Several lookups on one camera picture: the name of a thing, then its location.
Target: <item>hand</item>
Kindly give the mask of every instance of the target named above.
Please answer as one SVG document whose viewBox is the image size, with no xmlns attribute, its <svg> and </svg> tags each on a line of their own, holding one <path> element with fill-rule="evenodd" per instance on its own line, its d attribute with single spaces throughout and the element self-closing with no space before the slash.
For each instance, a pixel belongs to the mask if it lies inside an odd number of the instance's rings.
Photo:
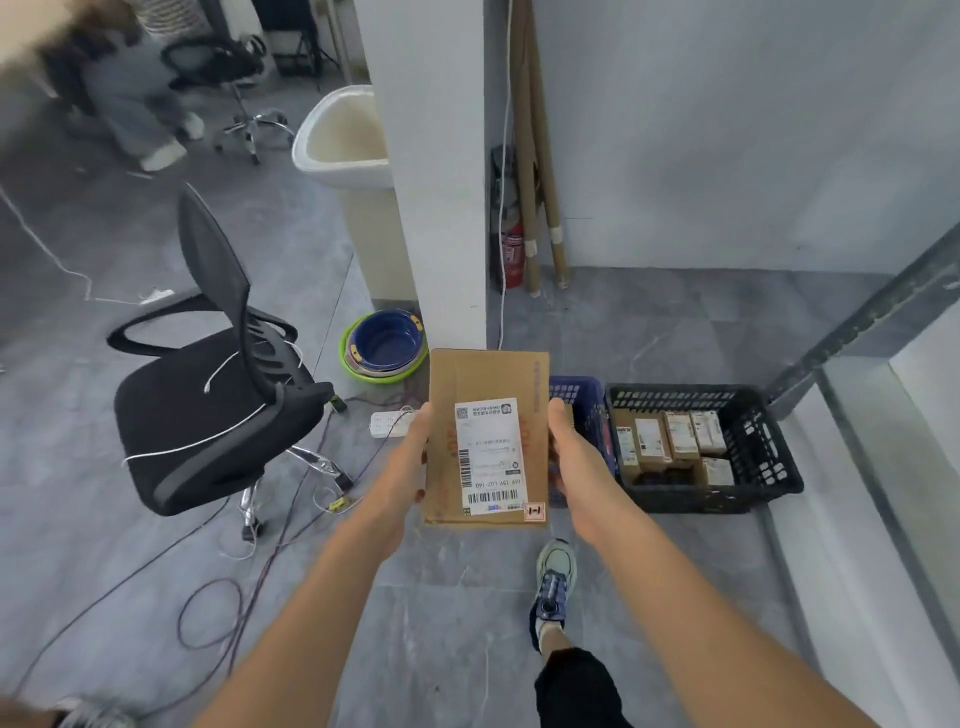
<svg viewBox="0 0 960 728">
<path fill-rule="evenodd" d="M 364 497 L 367 507 L 373 509 L 385 529 L 383 558 L 396 551 L 403 539 L 403 520 L 407 511 L 423 498 L 420 472 L 423 467 L 423 448 L 430 436 L 432 423 L 433 405 L 425 402 L 410 423 L 403 442 L 390 452 L 383 472 Z"/>
<path fill-rule="evenodd" d="M 547 405 L 547 422 L 560 456 L 557 486 L 566 496 L 573 527 L 588 544 L 597 546 L 609 514 L 636 506 L 610 475 L 597 448 L 573 428 L 563 400 L 553 399 Z"/>
</svg>

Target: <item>chair armrest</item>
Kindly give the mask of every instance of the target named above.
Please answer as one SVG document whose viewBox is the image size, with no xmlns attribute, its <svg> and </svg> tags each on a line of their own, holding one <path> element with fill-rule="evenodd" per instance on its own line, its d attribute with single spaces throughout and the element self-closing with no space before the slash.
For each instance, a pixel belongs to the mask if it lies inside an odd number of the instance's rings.
<svg viewBox="0 0 960 728">
<path fill-rule="evenodd" d="M 247 306 L 247 313 L 249 313 L 257 321 L 262 321 L 265 324 L 273 324 L 275 327 L 280 328 L 283 331 L 283 340 L 290 342 L 291 344 L 297 341 L 297 327 L 293 324 L 288 324 L 283 319 L 278 319 L 276 316 L 271 316 L 269 313 L 264 313 L 258 308 L 253 306 Z"/>
<path fill-rule="evenodd" d="M 107 335 L 107 344 L 112 349 L 123 353 L 135 353 L 141 356 L 163 356 L 166 353 L 175 352 L 176 349 L 133 341 L 127 337 L 127 329 L 174 313 L 219 310 L 210 299 L 201 293 L 199 288 L 177 293 L 154 303 L 145 303 L 139 306 L 136 316 L 113 326 Z"/>
</svg>

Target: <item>gray sneaker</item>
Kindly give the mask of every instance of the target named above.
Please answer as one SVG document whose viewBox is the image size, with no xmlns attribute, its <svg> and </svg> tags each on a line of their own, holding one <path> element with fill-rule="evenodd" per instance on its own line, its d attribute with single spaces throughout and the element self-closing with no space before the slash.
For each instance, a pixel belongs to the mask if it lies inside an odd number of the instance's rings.
<svg viewBox="0 0 960 728">
<path fill-rule="evenodd" d="M 530 608 L 530 639 L 540 652 L 540 634 L 548 622 L 566 624 L 566 601 L 577 581 L 577 557 L 573 546 L 554 539 L 537 558 L 537 598 Z"/>
<path fill-rule="evenodd" d="M 71 695 L 54 706 L 66 713 L 58 728 L 136 728 L 136 721 L 115 706 L 90 697 Z"/>
</svg>

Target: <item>black shorts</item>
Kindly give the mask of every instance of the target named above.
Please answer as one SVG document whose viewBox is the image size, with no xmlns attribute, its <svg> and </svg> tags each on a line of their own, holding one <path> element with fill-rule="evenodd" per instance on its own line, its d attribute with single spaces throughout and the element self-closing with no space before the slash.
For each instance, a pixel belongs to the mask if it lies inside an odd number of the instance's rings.
<svg viewBox="0 0 960 728">
<path fill-rule="evenodd" d="M 541 728 L 630 728 L 603 663 L 579 647 L 555 651 L 534 684 Z"/>
</svg>

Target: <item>forearm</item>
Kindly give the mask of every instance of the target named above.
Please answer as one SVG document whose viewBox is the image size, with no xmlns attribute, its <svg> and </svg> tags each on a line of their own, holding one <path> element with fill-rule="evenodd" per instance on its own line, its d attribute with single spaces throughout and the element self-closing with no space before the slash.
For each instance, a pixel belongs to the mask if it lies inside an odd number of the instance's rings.
<svg viewBox="0 0 960 728">
<path fill-rule="evenodd" d="M 874 726 L 744 619 L 646 514 L 610 518 L 600 555 L 698 728 Z"/>
<path fill-rule="evenodd" d="M 346 516 L 194 728 L 326 725 L 386 547 L 384 518 L 366 501 Z"/>
</svg>

